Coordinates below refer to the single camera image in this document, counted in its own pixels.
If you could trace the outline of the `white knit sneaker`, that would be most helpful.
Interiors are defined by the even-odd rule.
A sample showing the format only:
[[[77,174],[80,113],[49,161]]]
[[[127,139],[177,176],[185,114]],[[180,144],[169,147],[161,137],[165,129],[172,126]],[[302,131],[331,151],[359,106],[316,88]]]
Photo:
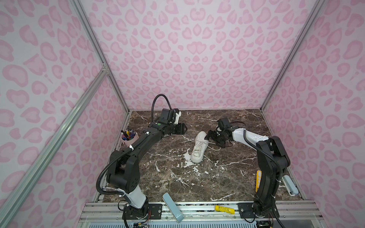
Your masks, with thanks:
[[[191,154],[193,163],[200,163],[203,160],[205,150],[208,148],[209,141],[206,139],[207,133],[201,131],[195,138],[195,146]]]

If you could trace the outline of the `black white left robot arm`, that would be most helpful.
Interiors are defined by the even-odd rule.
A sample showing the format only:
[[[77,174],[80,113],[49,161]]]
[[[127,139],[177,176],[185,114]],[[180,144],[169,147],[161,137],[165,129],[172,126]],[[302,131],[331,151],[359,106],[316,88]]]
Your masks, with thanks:
[[[184,135],[184,123],[151,123],[130,146],[110,155],[109,164],[98,177],[97,190],[103,195],[121,195],[127,202],[127,212],[137,219],[149,215],[148,198],[139,187],[139,163],[149,149],[170,135]]]

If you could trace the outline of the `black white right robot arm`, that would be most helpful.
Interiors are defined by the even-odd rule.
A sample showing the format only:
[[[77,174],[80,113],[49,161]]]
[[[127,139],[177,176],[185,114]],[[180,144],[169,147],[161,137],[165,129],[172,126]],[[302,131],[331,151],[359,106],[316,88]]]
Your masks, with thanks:
[[[289,156],[281,139],[277,136],[262,136],[245,128],[232,127],[220,132],[210,130],[207,135],[221,148],[227,141],[235,141],[249,146],[257,152],[261,181],[253,201],[253,212],[262,218],[271,213],[279,218],[276,208],[276,193],[283,173],[290,166]]]

